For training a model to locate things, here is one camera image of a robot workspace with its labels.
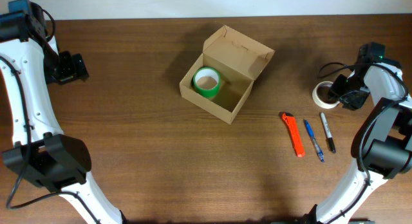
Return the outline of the white masking tape roll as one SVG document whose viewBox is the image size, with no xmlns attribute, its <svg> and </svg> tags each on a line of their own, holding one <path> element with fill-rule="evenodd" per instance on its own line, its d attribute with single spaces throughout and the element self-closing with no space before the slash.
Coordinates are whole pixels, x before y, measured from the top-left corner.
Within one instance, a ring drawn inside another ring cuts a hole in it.
<svg viewBox="0 0 412 224">
<path fill-rule="evenodd" d="M 318 85 L 316 85 L 316 87 L 312 91 L 313 101 L 315 102 L 316 105 L 318 105 L 319 107 L 321 107 L 323 109 L 332 109 L 332 108 L 335 108 L 336 106 L 339 105 L 339 101 L 325 102 L 319 96 L 319 92 L 318 92 L 319 88 L 330 88 L 332 86 L 332 84 L 333 84 L 333 82 L 331 82 L 331 81 L 320 82 L 320 83 L 318 83 Z"/>
</svg>

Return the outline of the orange utility knife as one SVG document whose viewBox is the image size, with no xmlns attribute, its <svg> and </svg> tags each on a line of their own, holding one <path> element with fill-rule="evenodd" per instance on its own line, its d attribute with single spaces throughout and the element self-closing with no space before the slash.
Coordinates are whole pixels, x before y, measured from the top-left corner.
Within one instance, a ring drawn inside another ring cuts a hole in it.
<svg viewBox="0 0 412 224">
<path fill-rule="evenodd" d="M 297 157 L 302 158 L 305 155 L 303 143 L 301 141 L 301 136 L 299 134 L 299 130 L 297 127 L 297 122 L 295 116 L 291 113 L 281 112 L 280 117 L 282 121 L 285 123 L 290 137 L 292 139 L 292 145 Z"/>
</svg>

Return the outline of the blue ballpoint pen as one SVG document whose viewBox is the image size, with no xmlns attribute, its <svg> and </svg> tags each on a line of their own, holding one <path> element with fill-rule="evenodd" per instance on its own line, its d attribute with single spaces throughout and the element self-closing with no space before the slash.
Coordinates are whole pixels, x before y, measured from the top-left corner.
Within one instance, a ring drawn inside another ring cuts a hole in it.
<svg viewBox="0 0 412 224">
<path fill-rule="evenodd" d="M 304 122 L 304 125 L 305 125 L 305 128 L 306 128 L 306 131 L 308 132 L 308 135 L 309 135 L 309 137 L 310 137 L 310 139 L 311 139 L 311 141 L 312 141 L 312 143 L 315 147 L 318 158 L 320 159 L 320 161 L 322 163 L 324 163 L 323 151 L 322 151 L 320 145 L 317 143 L 317 140 L 315 138 L 315 135 L 314 135 L 314 132 L 313 132 L 313 129 L 312 129 L 311 125 L 309 124 L 309 122 L 307 120 L 303 120 L 303 122 Z"/>
</svg>

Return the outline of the green tape roll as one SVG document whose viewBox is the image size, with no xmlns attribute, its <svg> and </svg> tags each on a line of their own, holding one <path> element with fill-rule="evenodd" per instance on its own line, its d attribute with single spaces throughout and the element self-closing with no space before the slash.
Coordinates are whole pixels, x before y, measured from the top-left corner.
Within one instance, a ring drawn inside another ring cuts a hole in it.
<svg viewBox="0 0 412 224">
<path fill-rule="evenodd" d="M 212 98 L 220 90 L 220 74 L 210 67 L 202 67 L 197 70 L 192 78 L 194 89 L 205 98 Z"/>
</svg>

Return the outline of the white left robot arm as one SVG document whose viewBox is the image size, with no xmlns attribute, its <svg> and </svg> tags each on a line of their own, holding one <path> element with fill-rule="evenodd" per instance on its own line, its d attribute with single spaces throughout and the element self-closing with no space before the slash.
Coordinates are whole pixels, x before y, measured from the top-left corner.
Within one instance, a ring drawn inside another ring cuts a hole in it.
<svg viewBox="0 0 412 224">
<path fill-rule="evenodd" d="M 57 55 L 57 43 L 46 46 L 29 38 L 1 42 L 1 73 L 13 118 L 13 148 L 2 152 L 4 164 L 18 175 L 14 196 L 22 180 L 44 187 L 39 201 L 60 196 L 87 223 L 127 223 L 100 190 L 91 173 L 86 144 L 61 129 L 46 86 L 44 61 Z"/>
</svg>

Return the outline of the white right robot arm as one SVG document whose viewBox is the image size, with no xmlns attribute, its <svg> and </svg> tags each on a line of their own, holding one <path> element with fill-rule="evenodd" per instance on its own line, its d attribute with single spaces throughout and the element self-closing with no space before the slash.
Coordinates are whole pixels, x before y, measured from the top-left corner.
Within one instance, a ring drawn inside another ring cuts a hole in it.
<svg viewBox="0 0 412 224">
<path fill-rule="evenodd" d="M 372 97 L 375 107 L 353 139 L 350 168 L 302 223 L 349 223 L 372 192 L 411 170 L 411 96 L 401 69 L 384 62 L 349 68 L 334 82 L 340 102 L 357 107 L 358 98 Z"/>
</svg>

